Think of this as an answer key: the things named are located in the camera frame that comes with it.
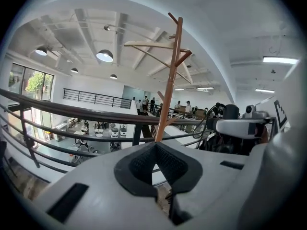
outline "table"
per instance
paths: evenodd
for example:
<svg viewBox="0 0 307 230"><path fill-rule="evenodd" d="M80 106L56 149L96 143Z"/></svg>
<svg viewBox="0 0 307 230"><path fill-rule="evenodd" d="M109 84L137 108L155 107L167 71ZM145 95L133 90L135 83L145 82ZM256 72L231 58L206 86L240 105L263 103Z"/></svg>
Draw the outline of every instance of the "table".
<svg viewBox="0 0 307 230"><path fill-rule="evenodd" d="M72 150L72 151L77 151L79 148L78 147L72 147L72 146L69 146L67 147L67 149L69 150ZM71 154L69 155L69 157L66 159L67 162L72 162L72 160L74 159L76 155L73 155L71 156Z"/></svg>
<svg viewBox="0 0 307 230"><path fill-rule="evenodd" d="M75 131L74 134L83 136L85 133L81 131Z"/></svg>
<svg viewBox="0 0 307 230"><path fill-rule="evenodd" d="M82 131L82 132L87 132L88 130L89 130L89 128L86 127L86 126L82 126L82 127L81 127L81 131Z"/></svg>
<svg viewBox="0 0 307 230"><path fill-rule="evenodd" d="M95 134L97 134L97 133L100 133L100 134L102 134L104 132L104 130L103 129L95 129Z"/></svg>

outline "window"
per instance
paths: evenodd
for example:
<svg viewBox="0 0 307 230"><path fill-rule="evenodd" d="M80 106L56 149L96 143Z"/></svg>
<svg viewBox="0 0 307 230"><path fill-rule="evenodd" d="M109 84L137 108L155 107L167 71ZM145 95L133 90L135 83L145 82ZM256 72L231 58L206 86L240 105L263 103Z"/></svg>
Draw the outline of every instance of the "window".
<svg viewBox="0 0 307 230"><path fill-rule="evenodd" d="M51 128L51 115L50 113L42 111L43 125Z"/></svg>
<svg viewBox="0 0 307 230"><path fill-rule="evenodd" d="M53 76L17 64L12 65L9 91L38 100L50 100Z"/></svg>
<svg viewBox="0 0 307 230"><path fill-rule="evenodd" d="M44 73L29 68L25 69L22 95L41 100Z"/></svg>
<svg viewBox="0 0 307 230"><path fill-rule="evenodd" d="M50 100L52 80L53 80L52 75L45 74L44 84L43 84L43 100Z"/></svg>
<svg viewBox="0 0 307 230"><path fill-rule="evenodd" d="M17 115L20 115L20 111L16 111L14 113L16 113ZM24 118L32 121L32 111L31 110L24 111ZM21 121L17 117L14 117L13 115L8 114L8 121L9 123L13 124L15 127L19 128L20 130L23 129ZM35 137L35 133L34 133L34 129L32 125L25 123L25 128L29 136ZM14 128L9 126L9 132L13 136L18 138L21 142L24 142L24 136L20 134L18 131L16 131Z"/></svg>
<svg viewBox="0 0 307 230"><path fill-rule="evenodd" d="M21 92L22 79L24 75L24 67L12 65L9 79L9 91L19 94ZM16 102L9 100L9 105Z"/></svg>

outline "black railing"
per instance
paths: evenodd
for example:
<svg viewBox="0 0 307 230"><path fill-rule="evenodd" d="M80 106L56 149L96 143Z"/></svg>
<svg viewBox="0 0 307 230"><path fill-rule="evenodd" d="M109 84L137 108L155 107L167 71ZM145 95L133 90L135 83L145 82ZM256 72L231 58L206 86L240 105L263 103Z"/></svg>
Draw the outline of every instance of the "black railing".
<svg viewBox="0 0 307 230"><path fill-rule="evenodd" d="M161 106L160 105L154 105L153 107L150 105L150 103L147 106L147 112L151 113L152 115L156 117L160 117L161 113ZM184 111L180 111L178 109L169 108L168 109L168 117L178 117L179 119L185 119L185 120L202 120L203 117L194 115L192 113L186 113ZM195 125L174 125L178 127L180 130L183 130L187 133L194 132L194 129L196 128ZM201 127L198 127L195 132L199 132L201 130Z"/></svg>
<svg viewBox="0 0 307 230"><path fill-rule="evenodd" d="M147 105L147 112L152 113L153 115L159 117L161 113L161 106L160 105L153 105L153 108L151 107L151 104L149 103ZM168 116L178 116L179 118L184 118L184 119L195 119L195 120L200 120L203 117L195 115L193 113L186 113L184 111L178 110L178 109L173 109L169 108L168 109Z"/></svg>
<svg viewBox="0 0 307 230"><path fill-rule="evenodd" d="M109 105L126 109L131 107L131 100L129 99L65 88L63 98L77 102Z"/></svg>
<svg viewBox="0 0 307 230"><path fill-rule="evenodd" d="M79 108L79 107L72 107L72 106L62 105L58 103L50 103L50 102L35 100L35 99L31 99L23 95L12 93L12 92L9 92L3 89L0 89L0 95L8 99L11 99L15 102L18 102L19 107L20 107L20 114L21 114L21 115L17 115L15 112L12 112L3 104L0 104L0 107L4 110L4 114L2 115L0 114L0 119L2 119L6 123L5 125L1 125L2 130L6 134L4 135L4 138L6 139L6 141L12 147L17 149L21 154L33 160L37 168L40 168L40 166L42 165L42 166L48 167L60 173L66 173L67 171L57 168L55 166L52 166L46 162L40 161L39 159L36 158L36 155L39 155L40 157L45 158L47 160L50 160L50 161L53 161L59 164L67 165L70 167L76 167L77 164L73 162L63 161L58 158L54 158L49 155L46 155L40 151L37 151L33 147L34 142L37 142L38 144L43 145L49 149L67 153L67 154L76 155L76 156L91 158L91 157L99 156L99 154L82 152L82 151L74 151L74 150L62 148L59 146L55 146L53 144L37 139L36 137L33 137L27 133L25 124L31 125L33 127L36 127L46 132L50 132L51 134L56 134L56 135L65 136L65 137L74 138L74 139L83 139L83 140L96 141L96 142L131 142L133 145L138 145L139 142L154 141L154 138L140 138L142 125L151 125L154 127L155 125L158 125L159 123L159 118L155 116L150 117L150 116L129 115L129 114L120 114L120 113L111 113L111 112L98 112L98 111L93 111L93 110ZM49 128L49 127L46 127L40 124L36 124L35 122L32 122L26 119L23 116L23 112L26 107L25 104L27 105L27 107L30 106L35 109L39 109L45 112L50 112L50 113L65 116L65 117L75 117L78 119L86 119L86 120L108 122L108 123L134 124L135 125L134 136L132 138L96 137L96 136L90 136L90 135L79 135L79 134L74 134L71 132L52 129L52 128ZM22 128L18 128L17 126L9 122L8 118L6 118L8 117L9 114L21 121ZM199 124L199 122L200 120L189 120L189 119L182 118L182 119L176 120L171 125L196 126ZM17 133L21 134L23 136L23 140L20 140L19 138L14 136L10 132L9 127L17 131ZM177 138L183 138L183 137L189 137L189 136L192 136L192 134L164 137L163 140L177 139ZM194 144L200 141L201 139L202 138L200 138L199 140L196 140L193 143L185 144L184 146L189 146L191 144Z"/></svg>

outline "fluorescent light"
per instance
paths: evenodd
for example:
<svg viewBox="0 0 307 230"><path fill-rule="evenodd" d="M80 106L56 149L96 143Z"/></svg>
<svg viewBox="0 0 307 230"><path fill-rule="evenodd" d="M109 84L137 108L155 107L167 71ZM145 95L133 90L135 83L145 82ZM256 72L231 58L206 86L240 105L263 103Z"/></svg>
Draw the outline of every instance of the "fluorescent light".
<svg viewBox="0 0 307 230"><path fill-rule="evenodd" d="M255 91L258 91L258 92L266 92L266 93L275 93L274 90L255 89Z"/></svg>
<svg viewBox="0 0 307 230"><path fill-rule="evenodd" d="M214 87L201 87L201 88L197 88L198 90L213 90Z"/></svg>
<svg viewBox="0 0 307 230"><path fill-rule="evenodd" d="M263 57L263 62L295 64L298 60L282 57Z"/></svg>

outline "ceiling light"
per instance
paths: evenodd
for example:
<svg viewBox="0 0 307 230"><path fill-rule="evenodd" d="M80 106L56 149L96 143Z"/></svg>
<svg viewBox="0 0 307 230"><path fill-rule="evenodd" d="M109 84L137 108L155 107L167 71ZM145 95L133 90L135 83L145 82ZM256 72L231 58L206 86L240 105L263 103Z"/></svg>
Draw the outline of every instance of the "ceiling light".
<svg viewBox="0 0 307 230"><path fill-rule="evenodd" d="M197 88L198 90L213 90L214 87L200 87L200 88Z"/></svg>
<svg viewBox="0 0 307 230"><path fill-rule="evenodd" d="M78 69L73 68L73 69L71 69L71 72L78 73Z"/></svg>
<svg viewBox="0 0 307 230"><path fill-rule="evenodd" d="M110 76L110 78L111 78L111 79L117 79L117 76L116 76L115 74L112 74L112 75Z"/></svg>
<svg viewBox="0 0 307 230"><path fill-rule="evenodd" d="M266 93L275 93L274 90L255 89L255 91L258 91L258 92L266 92Z"/></svg>
<svg viewBox="0 0 307 230"><path fill-rule="evenodd" d="M105 26L104 26L104 29L105 29L106 31L110 31L110 26L109 26L109 25L105 25Z"/></svg>
<svg viewBox="0 0 307 230"><path fill-rule="evenodd" d="M100 50L96 56L98 59L105 61L105 62L113 61L113 54L111 53L110 50L107 50L107 49Z"/></svg>
<svg viewBox="0 0 307 230"><path fill-rule="evenodd" d="M38 47L35 51L36 53L38 53L41 56L46 56L47 55L47 49L45 47Z"/></svg>
<svg viewBox="0 0 307 230"><path fill-rule="evenodd" d="M295 64L298 60L282 57L263 57L263 62Z"/></svg>

